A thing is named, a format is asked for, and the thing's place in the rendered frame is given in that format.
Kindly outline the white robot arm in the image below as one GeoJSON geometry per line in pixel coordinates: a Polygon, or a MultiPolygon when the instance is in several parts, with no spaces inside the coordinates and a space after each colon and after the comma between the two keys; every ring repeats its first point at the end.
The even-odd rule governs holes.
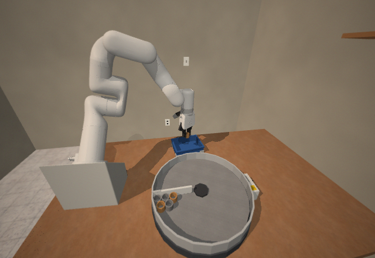
{"type": "Polygon", "coordinates": [[[170,103],[175,107],[181,106],[181,110],[173,115],[174,119],[180,113],[193,113],[194,90],[178,88],[153,44],[110,30],[92,47],[89,86],[94,93],[116,98],[92,95],[85,99],[79,153],[68,157],[69,161],[74,161],[72,164],[108,162],[104,160],[108,124],[103,116],[122,117],[128,95],[127,80],[112,75],[115,56],[143,64],[170,103]]]}

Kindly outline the grey metal bushing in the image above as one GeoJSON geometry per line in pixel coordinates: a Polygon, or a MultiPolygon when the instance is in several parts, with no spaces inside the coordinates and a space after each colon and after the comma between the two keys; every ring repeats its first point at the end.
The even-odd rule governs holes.
{"type": "Polygon", "coordinates": [[[166,200],[166,202],[165,202],[165,209],[168,212],[172,211],[172,209],[173,209],[173,200],[171,200],[171,199],[166,200]],[[171,206],[167,206],[168,204],[171,204],[171,206]]]}
{"type": "Polygon", "coordinates": [[[159,202],[159,201],[156,201],[157,199],[160,199],[159,201],[162,200],[160,195],[155,195],[155,196],[154,196],[154,203],[155,203],[155,206],[156,206],[156,204],[159,202]]]}
{"type": "Polygon", "coordinates": [[[167,198],[167,200],[168,200],[168,199],[169,199],[169,194],[168,194],[168,193],[164,193],[164,194],[161,196],[162,201],[166,202],[166,200],[164,200],[164,198],[167,198]]]}

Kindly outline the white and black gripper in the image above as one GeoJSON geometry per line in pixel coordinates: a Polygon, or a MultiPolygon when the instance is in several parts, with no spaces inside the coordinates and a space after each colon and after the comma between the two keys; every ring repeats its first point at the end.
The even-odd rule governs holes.
{"type": "Polygon", "coordinates": [[[182,136],[186,138],[186,129],[191,135],[191,129],[195,124],[195,112],[190,114],[180,113],[179,117],[179,131],[182,131],[182,136]]]}

